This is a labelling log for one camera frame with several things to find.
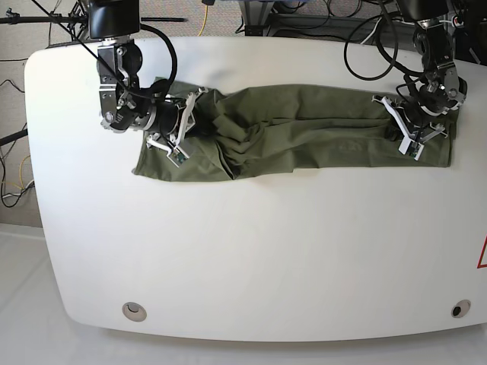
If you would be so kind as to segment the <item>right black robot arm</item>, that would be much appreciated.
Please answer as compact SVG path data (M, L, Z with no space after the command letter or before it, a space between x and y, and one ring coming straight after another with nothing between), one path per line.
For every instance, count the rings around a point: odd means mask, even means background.
M175 141L193 128L196 95L170 95L178 70L176 50L163 32L141 23L138 1L89 1L88 30L92 40L100 41L97 71L105 129L142 130ZM170 55L169 78L157 79L150 87L141 87L138 77L143 55L132 35L141 30L157 35Z

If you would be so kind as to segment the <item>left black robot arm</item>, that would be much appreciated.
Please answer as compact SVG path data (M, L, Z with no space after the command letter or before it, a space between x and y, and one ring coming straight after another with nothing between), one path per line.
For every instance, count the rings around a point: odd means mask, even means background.
M457 73L454 42L441 23L448 13L446 1L398 1L397 6L403 20L415 25L413 44L422 57L419 73L399 67L409 92L400 112L417 141L436 118L463 105L467 83Z

